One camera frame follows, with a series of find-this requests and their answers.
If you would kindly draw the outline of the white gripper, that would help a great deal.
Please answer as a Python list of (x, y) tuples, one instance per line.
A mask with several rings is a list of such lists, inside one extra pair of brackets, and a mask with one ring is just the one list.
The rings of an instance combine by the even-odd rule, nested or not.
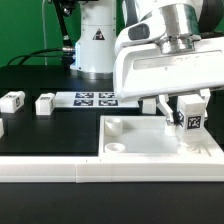
[(121, 50), (114, 66), (115, 97), (119, 101), (137, 101), (159, 95), (156, 106), (166, 117), (167, 125), (173, 126), (168, 95), (202, 89), (200, 96), (206, 103), (208, 119), (209, 89), (224, 86), (224, 37), (202, 39), (194, 46), (193, 52), (171, 55), (162, 55), (155, 44)]

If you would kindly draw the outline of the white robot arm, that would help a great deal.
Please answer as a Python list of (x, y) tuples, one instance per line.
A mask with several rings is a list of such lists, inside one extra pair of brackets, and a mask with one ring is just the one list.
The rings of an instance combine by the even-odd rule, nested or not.
[(224, 36), (209, 36), (223, 0), (124, 0), (113, 86), (120, 101), (156, 98), (174, 123), (170, 96), (224, 86)]

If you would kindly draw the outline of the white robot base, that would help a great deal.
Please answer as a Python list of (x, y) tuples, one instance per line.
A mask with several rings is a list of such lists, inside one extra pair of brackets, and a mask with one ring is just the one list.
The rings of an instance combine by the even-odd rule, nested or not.
[(73, 74), (111, 79), (115, 63), (116, 0), (80, 1), (81, 36), (74, 45)]

